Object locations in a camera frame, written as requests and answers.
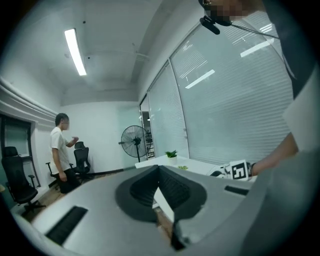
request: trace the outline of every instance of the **wooden floor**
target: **wooden floor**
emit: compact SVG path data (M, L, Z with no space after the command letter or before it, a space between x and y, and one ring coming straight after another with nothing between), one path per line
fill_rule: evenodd
M94 179L100 179L107 176L116 175L116 174L106 174L106 175L97 175L94 177ZM50 206L56 201L59 201L61 198L63 198L65 195L60 193L59 186L56 184L50 188L50 190L45 193L38 201L41 205ZM34 212L29 212L27 214L23 214L22 216L28 221L32 222L35 217L40 214L45 208L38 208L34 209ZM157 227L158 230L163 234L164 239L170 243L172 238L172 231L173 231L173 224L170 222L170 220L166 217L164 212L159 208L154 209L156 215L157 215Z

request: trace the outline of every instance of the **black pants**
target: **black pants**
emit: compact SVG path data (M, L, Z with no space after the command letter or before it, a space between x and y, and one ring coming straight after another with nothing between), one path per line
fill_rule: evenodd
M60 179L59 174L56 174L55 176L56 176L56 181L58 183L58 186L60 187L60 192L62 194L67 194L72 190L76 189L77 187L79 187L81 184L77 180L76 174L72 169L65 170L64 173L66 175L66 182L63 182Z

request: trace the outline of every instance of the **white desk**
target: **white desk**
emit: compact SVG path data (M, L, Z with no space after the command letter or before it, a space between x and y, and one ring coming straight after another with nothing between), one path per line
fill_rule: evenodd
M144 161L144 162L138 162L135 164L136 168L143 168L143 167L148 167L148 166L173 166L173 167L178 167L178 166L187 166L189 172L193 172L196 174L202 174L202 175L207 175L209 171L211 171L216 165L207 163L207 162L201 162L197 160L192 160L189 158L185 158L182 156L177 156L177 164L175 165L170 165L168 157L166 155ZM154 200L158 203L159 207L161 210L165 213L165 215L168 217L168 219L171 222L174 222L175 219L175 214L169 204L167 203L164 195L161 193L160 189L158 188L154 194Z

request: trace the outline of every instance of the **electric fan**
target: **electric fan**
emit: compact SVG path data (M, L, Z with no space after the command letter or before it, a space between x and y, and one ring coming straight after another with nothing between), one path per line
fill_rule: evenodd
M147 131L137 125L133 125L124 130L121 136L121 142L123 150L131 157L140 158L144 157L150 150L151 145L146 146L145 134Z

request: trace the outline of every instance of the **small green plant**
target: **small green plant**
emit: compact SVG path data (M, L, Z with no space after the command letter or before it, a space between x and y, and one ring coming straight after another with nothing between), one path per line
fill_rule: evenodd
M167 151L167 152L165 152L165 154L166 154L166 156L168 157L168 158L175 158L176 156L177 156L177 151L175 150L175 151L173 151L173 152L169 152L169 151Z
M188 166L178 166L178 168L184 171L188 170Z

